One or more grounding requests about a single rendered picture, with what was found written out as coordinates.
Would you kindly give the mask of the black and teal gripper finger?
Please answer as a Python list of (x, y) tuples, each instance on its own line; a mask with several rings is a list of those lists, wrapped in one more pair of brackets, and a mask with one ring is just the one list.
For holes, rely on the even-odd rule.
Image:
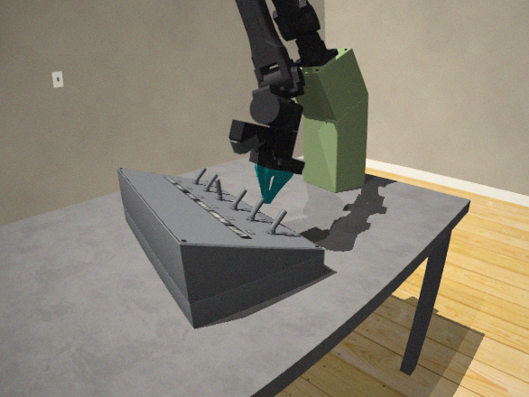
[[(262, 166), (256, 164), (255, 165), (255, 172), (256, 172), (256, 176), (258, 178), (258, 182), (259, 182), (259, 185), (260, 185), (262, 198), (264, 198), (264, 196), (263, 196), (263, 181), (262, 181)], [(274, 179), (273, 179), (273, 182), (272, 182), (272, 186), (271, 186), (271, 188), (269, 190), (269, 196), (272, 193), (272, 191), (274, 190), (274, 187), (276, 186), (276, 184), (277, 184), (277, 182), (279, 181), (280, 178), (281, 177), (274, 176)]]
[[(273, 176), (281, 177), (281, 178), (279, 179), (276, 186), (274, 187), (274, 190), (269, 196), (270, 181)], [(279, 192), (279, 190), (287, 183), (287, 181), (292, 176), (293, 176), (293, 173), (289, 171), (270, 170), (270, 169), (266, 169), (265, 167), (262, 167), (264, 203), (270, 204), (273, 201), (274, 197)]]

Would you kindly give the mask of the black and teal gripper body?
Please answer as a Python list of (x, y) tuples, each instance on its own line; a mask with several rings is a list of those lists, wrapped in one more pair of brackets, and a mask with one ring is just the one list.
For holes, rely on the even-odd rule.
[[(304, 169), (305, 162), (292, 158), (293, 149), (294, 149), (294, 145), (296, 142), (298, 132), (294, 132), (291, 130), (288, 130), (288, 132), (293, 133), (288, 158), (272, 156), (272, 155), (259, 152), (253, 149), (250, 152), (249, 161), (256, 163), (258, 165), (261, 165), (262, 167), (265, 167), (266, 169), (278, 170), (278, 171), (289, 171), (294, 174), (302, 175), (302, 170)], [(292, 160), (295, 160), (295, 161), (292, 161)]]

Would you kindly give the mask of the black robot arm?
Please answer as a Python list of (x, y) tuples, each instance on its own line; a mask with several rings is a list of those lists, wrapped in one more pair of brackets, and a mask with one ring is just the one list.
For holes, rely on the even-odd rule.
[[(293, 103), (295, 101), (291, 99), (304, 95), (305, 81), (300, 68), (323, 66), (339, 52), (337, 49), (327, 49), (321, 40), (317, 32), (320, 22), (308, 0), (272, 2), (276, 9), (273, 19), (280, 34), (286, 41), (297, 39), (295, 42), (302, 59), (295, 62), (290, 59), (275, 30), (265, 0), (236, 0), (250, 42), (254, 72), (259, 84), (258, 89), (252, 91), (250, 115), (261, 125), (233, 119), (229, 139), (233, 151), (238, 154), (246, 154), (254, 149), (288, 158), (293, 133), (287, 131), (298, 132), (302, 118), (303, 106)], [(270, 69), (277, 63), (278, 67)], [(275, 127), (284, 128), (284, 131)]]

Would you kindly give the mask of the grey switch console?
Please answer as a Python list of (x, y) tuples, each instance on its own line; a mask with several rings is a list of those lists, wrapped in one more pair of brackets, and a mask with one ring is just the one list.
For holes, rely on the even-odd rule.
[[(209, 181), (117, 168), (125, 221), (198, 328), (323, 276), (325, 249)], [(215, 180), (215, 184), (212, 184)], [(210, 187), (211, 186), (211, 187)], [(210, 188), (210, 190), (209, 190)], [(217, 189), (217, 190), (216, 190)], [(218, 193), (218, 194), (217, 194)]]

